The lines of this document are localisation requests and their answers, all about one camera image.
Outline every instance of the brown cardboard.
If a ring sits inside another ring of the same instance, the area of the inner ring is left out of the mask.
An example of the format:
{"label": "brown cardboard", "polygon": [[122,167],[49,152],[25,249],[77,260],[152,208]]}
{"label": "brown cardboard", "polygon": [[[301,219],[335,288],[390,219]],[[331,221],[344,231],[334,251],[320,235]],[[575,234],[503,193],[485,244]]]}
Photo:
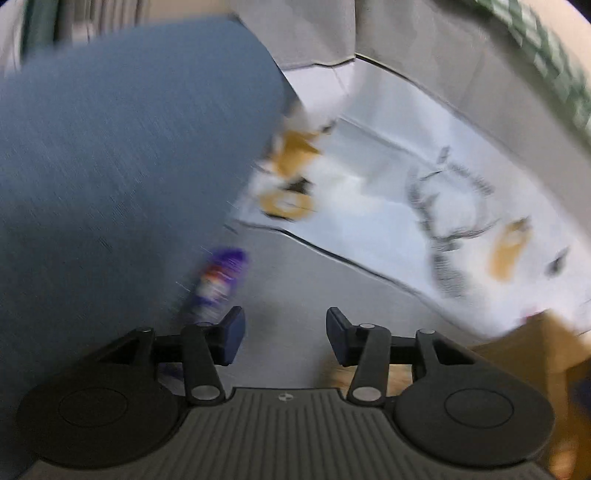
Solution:
{"label": "brown cardboard", "polygon": [[571,371],[576,371],[581,378],[584,375],[584,368],[577,366],[587,360],[591,352],[583,342],[551,312],[543,312],[530,317],[525,325],[503,338],[473,350],[529,383],[550,400],[556,425],[542,463],[560,479],[586,480],[591,475],[591,469],[583,465],[585,461],[589,463],[588,455],[576,455],[575,451],[591,452],[591,421],[583,419],[582,412],[569,399],[572,379],[567,375]]}

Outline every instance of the metal screw head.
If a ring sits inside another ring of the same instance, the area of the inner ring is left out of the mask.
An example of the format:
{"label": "metal screw head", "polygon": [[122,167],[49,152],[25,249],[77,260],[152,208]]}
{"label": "metal screw head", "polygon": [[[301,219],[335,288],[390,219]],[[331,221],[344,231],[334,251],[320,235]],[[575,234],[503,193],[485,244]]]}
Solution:
{"label": "metal screw head", "polygon": [[199,385],[191,389],[191,395],[197,400],[215,400],[219,397],[220,391],[213,385]]}
{"label": "metal screw head", "polygon": [[382,398],[382,393],[374,387],[358,387],[353,390],[353,397],[359,401],[370,402]]}
{"label": "metal screw head", "polygon": [[284,392],[284,393],[280,393],[280,394],[277,396],[277,398],[278,398],[279,400],[281,400],[281,401],[288,402],[288,401],[291,401],[291,400],[293,400],[295,397],[294,397],[294,396],[293,396],[291,393]]}

